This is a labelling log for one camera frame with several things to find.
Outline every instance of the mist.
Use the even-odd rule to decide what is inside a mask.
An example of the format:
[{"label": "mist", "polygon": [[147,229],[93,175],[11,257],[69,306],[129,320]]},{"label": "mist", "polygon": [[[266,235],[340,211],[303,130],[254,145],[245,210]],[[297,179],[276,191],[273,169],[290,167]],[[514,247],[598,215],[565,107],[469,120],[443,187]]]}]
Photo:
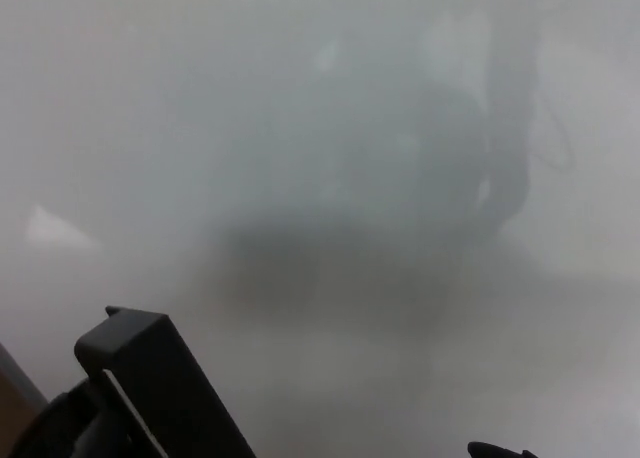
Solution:
[{"label": "mist", "polygon": [[640,451],[640,0],[0,0],[0,342],[170,314],[260,457]]}]

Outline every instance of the dark object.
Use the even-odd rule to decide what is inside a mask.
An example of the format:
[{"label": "dark object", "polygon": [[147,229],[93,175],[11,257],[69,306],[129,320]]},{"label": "dark object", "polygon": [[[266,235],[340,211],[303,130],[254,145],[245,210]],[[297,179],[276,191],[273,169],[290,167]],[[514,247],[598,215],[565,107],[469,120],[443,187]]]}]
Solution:
[{"label": "dark object", "polygon": [[89,378],[48,405],[10,458],[254,458],[167,315],[107,313],[75,346]]},{"label": "dark object", "polygon": [[536,458],[534,454],[526,450],[520,454],[505,448],[500,448],[499,446],[476,441],[469,443],[467,450],[471,458]]}]

